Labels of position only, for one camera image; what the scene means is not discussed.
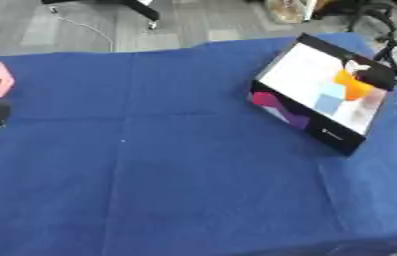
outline chair wheel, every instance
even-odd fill
[[[148,29],[149,30],[154,30],[158,27],[158,22],[157,21],[149,21],[148,22]]]
[[[49,11],[53,14],[58,13],[58,8],[56,8],[55,6],[49,6]]]

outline chair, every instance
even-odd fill
[[[391,20],[393,6],[373,0],[338,0],[325,5],[313,14],[314,19],[322,19],[329,15],[350,15],[351,20],[347,30],[353,32],[363,16],[375,18],[389,27],[392,32],[396,26]]]
[[[42,0],[42,4],[44,5],[52,5],[56,3],[64,3],[64,2],[76,2],[80,0]],[[160,19],[159,12],[155,11],[154,9],[148,7],[147,5],[139,2],[138,0],[118,0],[120,4],[124,4],[134,10],[135,12],[139,13],[140,15],[146,17],[148,21],[148,28],[155,29],[157,27],[157,22]],[[57,13],[58,10],[56,7],[51,6],[50,11],[52,13]]]

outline light blue block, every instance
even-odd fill
[[[327,96],[325,94],[321,94],[319,96],[318,101],[316,102],[315,110],[328,114],[333,115],[338,110],[341,103],[343,103],[344,99],[342,98],[335,98],[332,96]]]
[[[328,83],[321,86],[321,94],[344,100],[346,98],[346,87],[337,83]]]

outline chair leg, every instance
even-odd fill
[[[364,14],[385,23],[386,26],[389,27],[389,30],[391,30],[392,33],[397,31],[397,27],[395,23],[387,16],[386,13],[377,10],[366,10]]]
[[[143,3],[139,2],[138,0],[121,0],[121,3],[127,5],[129,8],[133,9],[134,11],[141,14],[142,16],[147,17],[149,20],[151,20],[153,22],[156,22],[160,19],[159,12],[144,5]]]
[[[365,9],[362,8],[352,16],[352,19],[349,22],[349,26],[347,27],[348,32],[354,32],[355,26],[358,24],[358,22],[360,21],[360,19],[363,17],[364,14],[365,14]]]

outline metal component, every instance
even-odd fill
[[[57,8],[56,6],[51,5],[51,6],[49,6],[48,8],[49,8],[49,11],[50,11],[51,13],[53,13],[53,14],[57,14],[57,13],[59,12],[59,11],[58,11],[58,8]]]

